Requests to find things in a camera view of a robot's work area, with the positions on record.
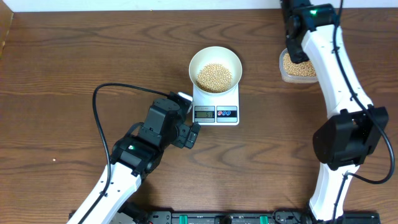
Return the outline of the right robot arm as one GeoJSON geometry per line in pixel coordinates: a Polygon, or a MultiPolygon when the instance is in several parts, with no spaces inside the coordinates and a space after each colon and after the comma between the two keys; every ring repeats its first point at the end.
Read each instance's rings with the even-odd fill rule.
{"type": "Polygon", "coordinates": [[[320,162],[315,191],[301,223],[355,222],[343,204],[353,178],[369,184],[387,182],[396,160],[385,133],[389,115],[375,107],[363,90],[346,53],[341,28],[342,10],[331,4],[313,5],[309,0],[281,1],[285,44],[293,63],[311,62],[320,84],[327,121],[313,135],[313,148],[320,162]],[[383,139],[390,157],[387,175],[371,180],[357,174],[365,158],[383,139]]]}

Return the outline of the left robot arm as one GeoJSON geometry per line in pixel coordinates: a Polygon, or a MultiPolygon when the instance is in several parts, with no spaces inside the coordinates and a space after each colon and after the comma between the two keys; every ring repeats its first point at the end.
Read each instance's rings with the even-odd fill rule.
{"type": "Polygon", "coordinates": [[[191,149],[200,125],[185,124],[193,98],[182,92],[154,100],[146,120],[134,124],[113,146],[107,166],[69,223],[110,223],[125,201],[162,159],[169,145],[191,149]]]}

